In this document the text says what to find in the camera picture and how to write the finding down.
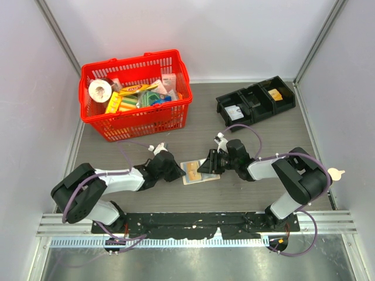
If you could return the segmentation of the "beige leather card holder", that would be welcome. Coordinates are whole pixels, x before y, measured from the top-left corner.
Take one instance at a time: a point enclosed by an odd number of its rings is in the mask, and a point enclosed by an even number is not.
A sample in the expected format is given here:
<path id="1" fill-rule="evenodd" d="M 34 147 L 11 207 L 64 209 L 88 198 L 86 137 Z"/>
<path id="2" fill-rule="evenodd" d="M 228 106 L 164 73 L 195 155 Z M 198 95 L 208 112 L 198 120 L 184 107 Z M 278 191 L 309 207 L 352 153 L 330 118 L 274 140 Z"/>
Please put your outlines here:
<path id="1" fill-rule="evenodd" d="M 182 162 L 180 164 L 180 168 L 186 173 L 182 177 L 182 181 L 185 186 L 220 179 L 219 174 L 199 173 L 197 171 L 204 161 L 205 159 L 199 159 L 188 162 Z"/>

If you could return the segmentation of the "gold VIP card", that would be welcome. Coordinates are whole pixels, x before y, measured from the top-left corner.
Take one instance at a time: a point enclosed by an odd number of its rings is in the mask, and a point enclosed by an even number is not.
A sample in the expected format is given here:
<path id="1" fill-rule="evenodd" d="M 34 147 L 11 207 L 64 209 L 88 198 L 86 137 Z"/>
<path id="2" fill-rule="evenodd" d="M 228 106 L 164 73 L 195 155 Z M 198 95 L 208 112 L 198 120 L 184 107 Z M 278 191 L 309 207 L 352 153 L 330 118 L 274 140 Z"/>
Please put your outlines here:
<path id="1" fill-rule="evenodd" d="M 198 161 L 186 162 L 183 164 L 183 168 L 186 172 L 186 181 L 188 183 L 198 182 L 203 180 L 203 176 L 197 170 L 200 167 Z"/>

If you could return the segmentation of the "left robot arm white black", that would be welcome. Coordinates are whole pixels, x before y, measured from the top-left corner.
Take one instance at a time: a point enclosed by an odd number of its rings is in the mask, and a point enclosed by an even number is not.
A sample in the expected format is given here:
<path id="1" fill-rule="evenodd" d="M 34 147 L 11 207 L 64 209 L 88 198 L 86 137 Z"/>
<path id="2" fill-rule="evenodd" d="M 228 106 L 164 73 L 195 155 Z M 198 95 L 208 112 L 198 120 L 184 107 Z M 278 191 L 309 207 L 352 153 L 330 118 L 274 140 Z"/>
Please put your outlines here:
<path id="1" fill-rule="evenodd" d="M 86 218 L 111 233 L 119 233 L 127 223 L 125 213 L 117 203 L 104 201 L 102 196 L 144 191 L 159 180 L 172 182 L 185 175 L 173 154 L 161 150 L 144 164 L 125 170 L 100 170 L 83 163 L 52 189 L 51 197 L 62 211 L 64 223 L 75 224 Z"/>

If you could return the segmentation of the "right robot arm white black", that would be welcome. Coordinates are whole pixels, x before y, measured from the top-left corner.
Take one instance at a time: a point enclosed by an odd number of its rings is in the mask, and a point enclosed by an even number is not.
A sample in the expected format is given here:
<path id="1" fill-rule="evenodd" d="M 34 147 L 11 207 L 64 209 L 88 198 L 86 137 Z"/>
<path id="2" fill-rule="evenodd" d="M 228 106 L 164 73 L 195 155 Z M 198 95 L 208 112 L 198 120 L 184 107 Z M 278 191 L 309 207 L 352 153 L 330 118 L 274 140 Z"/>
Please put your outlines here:
<path id="1" fill-rule="evenodd" d="M 288 153 L 263 159 L 251 157 L 238 140 L 219 140 L 197 171 L 222 174 L 234 170 L 245 181 L 278 178 L 285 193 L 265 209 L 264 224 L 271 231 L 280 230 L 295 211 L 317 199 L 328 190 L 333 180 L 321 162 L 300 147 Z"/>

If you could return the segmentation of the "white card in bin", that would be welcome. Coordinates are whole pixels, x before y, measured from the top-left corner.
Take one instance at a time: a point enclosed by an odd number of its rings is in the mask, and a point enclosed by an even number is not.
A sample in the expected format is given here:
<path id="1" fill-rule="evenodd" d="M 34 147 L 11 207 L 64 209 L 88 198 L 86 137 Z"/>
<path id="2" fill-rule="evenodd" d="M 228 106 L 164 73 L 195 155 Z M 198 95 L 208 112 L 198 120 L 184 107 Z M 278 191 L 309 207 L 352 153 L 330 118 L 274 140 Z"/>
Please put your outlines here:
<path id="1" fill-rule="evenodd" d="M 229 107 L 225 107 L 224 109 L 232 121 L 235 121 L 244 117 L 244 114 L 242 113 L 241 108 L 238 105 L 232 105 Z"/>

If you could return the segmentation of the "black bin left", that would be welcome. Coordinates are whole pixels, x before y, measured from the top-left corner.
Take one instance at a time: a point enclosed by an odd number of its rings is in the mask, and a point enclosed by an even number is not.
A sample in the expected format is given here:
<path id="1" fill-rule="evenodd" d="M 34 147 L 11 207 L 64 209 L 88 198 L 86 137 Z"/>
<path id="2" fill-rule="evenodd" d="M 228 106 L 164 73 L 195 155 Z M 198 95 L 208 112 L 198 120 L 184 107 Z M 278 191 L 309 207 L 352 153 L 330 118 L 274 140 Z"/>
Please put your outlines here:
<path id="1" fill-rule="evenodd" d="M 216 98 L 217 113 L 221 115 L 226 127 L 234 124 L 252 125 L 253 112 L 239 91 L 233 91 Z"/>

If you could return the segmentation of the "black bin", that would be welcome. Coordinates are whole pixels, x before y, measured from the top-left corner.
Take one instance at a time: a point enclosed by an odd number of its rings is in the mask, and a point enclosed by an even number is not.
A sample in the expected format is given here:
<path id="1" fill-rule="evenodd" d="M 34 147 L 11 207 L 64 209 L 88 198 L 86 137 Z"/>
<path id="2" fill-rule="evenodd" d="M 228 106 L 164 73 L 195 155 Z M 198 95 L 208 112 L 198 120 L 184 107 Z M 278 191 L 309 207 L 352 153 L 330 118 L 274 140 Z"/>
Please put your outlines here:
<path id="1" fill-rule="evenodd" d="M 226 127 L 234 124 L 252 125 L 253 112 L 239 91 L 233 91 L 216 98 L 217 113 L 221 115 Z"/>
<path id="2" fill-rule="evenodd" d="M 255 124 L 275 115 L 274 101 L 259 84 L 253 84 L 239 90 L 251 113 L 251 123 Z"/>
<path id="3" fill-rule="evenodd" d="M 275 114 L 295 108 L 295 94 L 279 76 L 261 81 L 259 85 L 271 97 Z"/>

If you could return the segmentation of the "black bin middle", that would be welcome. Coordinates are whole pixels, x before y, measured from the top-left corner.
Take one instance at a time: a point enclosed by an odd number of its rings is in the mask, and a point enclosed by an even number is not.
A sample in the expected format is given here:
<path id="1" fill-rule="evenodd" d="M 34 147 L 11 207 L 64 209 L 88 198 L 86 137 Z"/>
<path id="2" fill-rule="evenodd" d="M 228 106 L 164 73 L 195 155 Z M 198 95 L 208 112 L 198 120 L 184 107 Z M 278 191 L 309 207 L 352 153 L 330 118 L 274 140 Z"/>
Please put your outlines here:
<path id="1" fill-rule="evenodd" d="M 259 84 L 253 84 L 239 90 L 251 113 L 251 123 L 255 124 L 275 115 L 274 101 Z"/>

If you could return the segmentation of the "green packaged item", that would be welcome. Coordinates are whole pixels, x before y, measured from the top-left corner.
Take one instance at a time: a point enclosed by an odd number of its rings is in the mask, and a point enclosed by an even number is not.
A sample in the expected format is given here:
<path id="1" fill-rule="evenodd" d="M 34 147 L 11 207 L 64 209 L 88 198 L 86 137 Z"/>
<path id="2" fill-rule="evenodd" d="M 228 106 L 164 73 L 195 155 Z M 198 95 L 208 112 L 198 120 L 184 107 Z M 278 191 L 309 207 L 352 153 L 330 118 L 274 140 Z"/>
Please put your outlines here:
<path id="1" fill-rule="evenodd" d="M 157 92 L 141 91 L 138 93 L 137 108 L 150 107 L 154 104 L 158 104 L 163 98 L 165 98 L 165 96 Z"/>

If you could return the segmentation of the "white pink box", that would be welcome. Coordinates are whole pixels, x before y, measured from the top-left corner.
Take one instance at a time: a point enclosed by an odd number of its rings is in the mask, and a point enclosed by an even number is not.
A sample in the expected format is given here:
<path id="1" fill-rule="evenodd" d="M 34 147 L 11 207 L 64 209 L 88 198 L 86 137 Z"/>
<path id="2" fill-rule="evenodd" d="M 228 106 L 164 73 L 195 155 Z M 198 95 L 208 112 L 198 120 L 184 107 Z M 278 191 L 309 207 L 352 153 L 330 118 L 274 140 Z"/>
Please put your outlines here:
<path id="1" fill-rule="evenodd" d="M 176 90 L 176 74 L 175 73 L 166 73 L 162 74 L 162 84 L 165 87 L 166 91 Z"/>

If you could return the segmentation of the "yellow box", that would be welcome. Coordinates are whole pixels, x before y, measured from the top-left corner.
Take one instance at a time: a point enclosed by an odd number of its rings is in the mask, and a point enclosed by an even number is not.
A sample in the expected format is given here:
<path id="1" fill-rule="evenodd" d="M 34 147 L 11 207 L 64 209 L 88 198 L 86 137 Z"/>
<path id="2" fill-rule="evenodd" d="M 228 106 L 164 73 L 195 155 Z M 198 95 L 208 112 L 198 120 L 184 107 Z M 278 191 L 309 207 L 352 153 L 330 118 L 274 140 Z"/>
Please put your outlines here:
<path id="1" fill-rule="evenodd" d="M 119 95 L 118 92 L 113 92 L 112 96 L 108 102 L 108 105 L 106 107 L 105 113 L 106 114 L 114 114 L 118 111 L 118 108 L 121 104 L 122 96 Z"/>

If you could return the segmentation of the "yellow snack bag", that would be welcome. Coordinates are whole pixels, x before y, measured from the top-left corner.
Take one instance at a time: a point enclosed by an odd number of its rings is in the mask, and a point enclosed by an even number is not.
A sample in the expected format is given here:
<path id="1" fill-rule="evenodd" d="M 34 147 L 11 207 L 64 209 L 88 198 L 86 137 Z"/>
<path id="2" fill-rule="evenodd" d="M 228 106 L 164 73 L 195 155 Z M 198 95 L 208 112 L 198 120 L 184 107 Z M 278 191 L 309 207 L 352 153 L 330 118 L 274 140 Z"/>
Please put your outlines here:
<path id="1" fill-rule="evenodd" d="M 124 87 L 122 88 L 119 92 L 119 96 L 128 96 L 128 95 L 134 95 L 142 91 L 148 91 L 148 90 L 153 90 L 157 88 L 158 86 L 156 84 L 151 85 L 151 84 L 138 84 L 138 85 L 132 85 L 129 87 Z"/>

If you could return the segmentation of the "black bin right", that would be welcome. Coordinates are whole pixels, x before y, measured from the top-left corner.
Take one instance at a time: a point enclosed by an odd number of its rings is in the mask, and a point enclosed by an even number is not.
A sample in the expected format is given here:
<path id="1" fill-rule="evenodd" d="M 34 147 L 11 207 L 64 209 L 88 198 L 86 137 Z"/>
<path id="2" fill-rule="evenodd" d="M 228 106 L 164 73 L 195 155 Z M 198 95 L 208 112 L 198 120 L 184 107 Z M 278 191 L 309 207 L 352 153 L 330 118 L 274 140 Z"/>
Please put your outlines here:
<path id="1" fill-rule="evenodd" d="M 271 97 L 275 114 L 295 108 L 295 94 L 279 76 L 261 81 L 259 85 Z"/>

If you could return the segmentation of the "green liquid squeeze bottle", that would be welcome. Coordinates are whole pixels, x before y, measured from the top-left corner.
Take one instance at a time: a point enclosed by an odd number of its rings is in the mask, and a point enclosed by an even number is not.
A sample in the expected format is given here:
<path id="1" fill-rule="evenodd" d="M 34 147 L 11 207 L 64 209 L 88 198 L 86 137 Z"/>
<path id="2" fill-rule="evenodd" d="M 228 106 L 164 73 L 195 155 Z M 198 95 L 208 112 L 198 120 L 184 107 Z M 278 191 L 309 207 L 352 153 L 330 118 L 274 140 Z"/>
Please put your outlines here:
<path id="1" fill-rule="evenodd" d="M 331 167 L 328 169 L 328 173 L 333 181 L 339 181 L 342 178 L 342 175 L 345 174 L 345 171 Z"/>

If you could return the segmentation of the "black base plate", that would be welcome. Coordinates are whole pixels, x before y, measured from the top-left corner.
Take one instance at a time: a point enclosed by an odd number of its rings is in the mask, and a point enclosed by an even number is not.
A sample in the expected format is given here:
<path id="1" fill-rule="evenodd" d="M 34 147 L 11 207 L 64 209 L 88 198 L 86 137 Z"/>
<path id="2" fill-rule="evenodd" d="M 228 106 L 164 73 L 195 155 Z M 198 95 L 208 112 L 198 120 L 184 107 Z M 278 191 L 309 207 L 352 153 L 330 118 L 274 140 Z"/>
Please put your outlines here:
<path id="1" fill-rule="evenodd" d="M 278 220 L 270 214 L 259 212 L 218 213 L 122 213 L 89 215 L 93 221 L 91 232 L 121 234 L 123 238 L 148 239 L 212 239 L 220 231 L 223 239 L 259 238 L 263 232 L 298 232 L 298 217 L 291 214 Z"/>

